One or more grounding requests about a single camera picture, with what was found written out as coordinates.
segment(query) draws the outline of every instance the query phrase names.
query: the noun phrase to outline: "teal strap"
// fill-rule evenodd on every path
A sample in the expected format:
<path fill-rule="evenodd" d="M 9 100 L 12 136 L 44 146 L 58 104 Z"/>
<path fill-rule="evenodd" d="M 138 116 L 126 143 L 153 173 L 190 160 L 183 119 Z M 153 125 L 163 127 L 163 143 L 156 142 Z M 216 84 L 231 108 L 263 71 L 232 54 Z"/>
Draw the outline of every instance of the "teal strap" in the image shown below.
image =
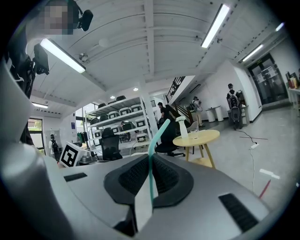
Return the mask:
<path fill-rule="evenodd" d="M 151 204 L 153 205 L 153 179 L 152 179 L 152 157 L 154 154 L 154 147 L 157 141 L 160 139 L 161 135 L 169 125 L 170 120 L 167 119 L 163 125 L 160 127 L 158 132 L 153 136 L 149 148 L 148 148 L 148 158 L 149 158 L 149 184 L 150 184 L 150 198 L 151 198 Z"/>

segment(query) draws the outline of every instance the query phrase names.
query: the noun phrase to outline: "cable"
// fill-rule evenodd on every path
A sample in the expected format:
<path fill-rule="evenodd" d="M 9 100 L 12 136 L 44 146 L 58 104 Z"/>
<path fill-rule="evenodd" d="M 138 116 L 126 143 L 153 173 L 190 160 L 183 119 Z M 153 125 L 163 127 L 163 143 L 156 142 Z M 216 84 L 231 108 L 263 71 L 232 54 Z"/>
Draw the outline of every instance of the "cable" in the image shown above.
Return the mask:
<path fill-rule="evenodd" d="M 252 141 L 253 143 L 257 144 L 257 142 L 254 142 L 253 139 L 252 139 L 252 137 L 251 137 L 250 135 L 248 135 L 247 133 L 245 133 L 245 132 L 243 132 L 243 131 L 236 130 L 236 129 L 235 129 L 235 131 L 246 134 L 248 137 L 251 138 L 251 141 Z"/>
<path fill-rule="evenodd" d="M 252 155 L 252 152 L 251 152 L 251 148 L 250 148 L 250 155 L 252 157 L 252 161 L 253 161 L 253 179 L 252 179 L 252 191 L 253 193 L 255 194 L 254 192 L 254 180 L 255 180 L 255 165 L 254 165 L 254 158 L 253 158 L 253 155 Z"/>

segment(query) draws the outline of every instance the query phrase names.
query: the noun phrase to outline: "red cable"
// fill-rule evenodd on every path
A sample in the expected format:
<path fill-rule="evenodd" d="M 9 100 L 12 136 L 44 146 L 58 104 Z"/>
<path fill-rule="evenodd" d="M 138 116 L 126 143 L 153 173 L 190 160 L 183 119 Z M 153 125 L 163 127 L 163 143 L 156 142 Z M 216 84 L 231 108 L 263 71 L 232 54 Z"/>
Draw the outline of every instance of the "red cable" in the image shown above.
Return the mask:
<path fill-rule="evenodd" d="M 271 179 L 268 181 L 268 183 L 267 183 L 267 185 L 264 187 L 262 193 L 259 195 L 259 198 L 260 198 L 260 199 L 263 197 L 263 194 L 264 194 L 264 192 L 267 190 L 267 188 L 268 188 L 270 182 L 271 182 Z"/>

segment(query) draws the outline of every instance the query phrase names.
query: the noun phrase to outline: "white cable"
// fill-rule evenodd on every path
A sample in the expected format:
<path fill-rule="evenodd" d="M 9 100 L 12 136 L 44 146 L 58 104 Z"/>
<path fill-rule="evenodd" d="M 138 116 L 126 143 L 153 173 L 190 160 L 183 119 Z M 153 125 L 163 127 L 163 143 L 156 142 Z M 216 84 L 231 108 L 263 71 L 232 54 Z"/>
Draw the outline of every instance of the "white cable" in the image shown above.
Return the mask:
<path fill-rule="evenodd" d="M 255 165 L 254 165 L 254 158 L 253 158 L 253 155 L 252 155 L 252 152 L 251 152 L 251 148 L 250 148 L 250 155 L 252 157 L 252 161 L 253 161 L 253 179 L 252 179 L 252 191 L 253 193 L 255 194 L 254 192 L 254 180 L 255 180 Z"/>

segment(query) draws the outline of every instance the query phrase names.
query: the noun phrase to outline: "wooden table leg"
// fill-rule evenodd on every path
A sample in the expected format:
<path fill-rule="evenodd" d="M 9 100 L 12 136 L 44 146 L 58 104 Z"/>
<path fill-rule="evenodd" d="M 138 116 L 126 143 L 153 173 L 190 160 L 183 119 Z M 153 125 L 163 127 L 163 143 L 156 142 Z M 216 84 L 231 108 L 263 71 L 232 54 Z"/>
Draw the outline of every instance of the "wooden table leg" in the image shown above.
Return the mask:
<path fill-rule="evenodd" d="M 199 149 L 200 149 L 201 157 L 204 157 L 201 145 L 199 145 Z"/>
<path fill-rule="evenodd" d="M 215 164 L 214 164 L 214 162 L 212 160 L 212 156 L 210 154 L 210 150 L 209 150 L 207 144 L 205 144 L 204 147 L 205 147 L 205 150 L 207 152 L 208 158 L 210 159 L 210 163 L 211 163 L 212 168 L 216 169 Z"/>
<path fill-rule="evenodd" d="M 188 161 L 189 147 L 186 147 L 186 161 Z"/>

